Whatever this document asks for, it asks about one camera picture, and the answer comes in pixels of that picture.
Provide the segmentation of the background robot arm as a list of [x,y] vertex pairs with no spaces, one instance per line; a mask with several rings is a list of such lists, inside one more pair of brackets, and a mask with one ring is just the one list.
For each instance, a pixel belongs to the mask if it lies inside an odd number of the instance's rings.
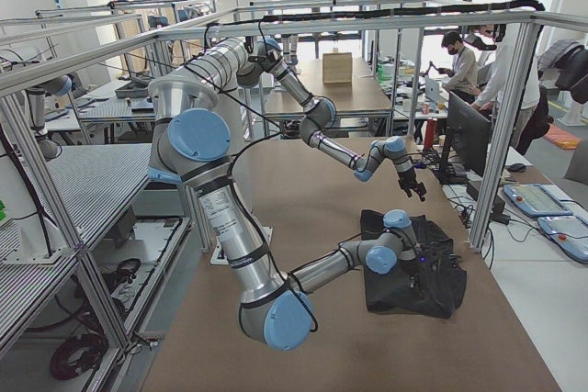
[[26,89],[28,103],[28,124],[38,143],[43,157],[50,161],[56,158],[61,147],[52,141],[45,129],[46,98],[51,96],[67,95],[73,86],[69,75],[61,75],[41,84],[30,86]]

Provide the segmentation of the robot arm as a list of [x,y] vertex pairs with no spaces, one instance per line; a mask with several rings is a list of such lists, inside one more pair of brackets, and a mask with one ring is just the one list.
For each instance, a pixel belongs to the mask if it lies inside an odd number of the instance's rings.
[[327,137],[323,130],[335,121],[334,103],[327,97],[310,92],[284,61],[276,45],[262,41],[249,51],[244,39],[228,38],[204,54],[211,56],[219,65],[220,72],[229,77],[238,75],[250,80],[260,73],[271,74],[302,107],[304,118],[300,122],[300,137],[309,147],[347,166],[362,182],[369,180],[383,161],[390,160],[396,169],[400,189],[407,196],[418,195],[420,200],[425,200],[425,186],[417,180],[403,138],[393,136],[386,140],[374,140],[367,154],[361,156]]
[[387,274],[415,257],[413,224],[401,209],[387,212],[376,238],[342,241],[289,273],[278,269],[261,224],[243,205],[232,178],[232,136],[215,112],[218,93],[203,82],[169,74],[149,84],[156,112],[148,174],[154,181],[194,189],[205,218],[242,287],[238,321],[245,335],[267,346],[297,348],[318,323],[308,295],[359,265]]

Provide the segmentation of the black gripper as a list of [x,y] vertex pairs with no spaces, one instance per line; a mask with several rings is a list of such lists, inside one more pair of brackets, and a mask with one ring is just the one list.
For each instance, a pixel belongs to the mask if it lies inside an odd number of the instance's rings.
[[429,289],[432,285],[433,273],[424,268],[419,257],[403,262],[403,270],[408,275],[408,284],[412,289]]
[[414,169],[398,172],[398,177],[399,186],[407,197],[412,197],[412,191],[414,191],[422,202],[425,201],[426,188],[423,183],[418,183],[416,181],[416,173]]

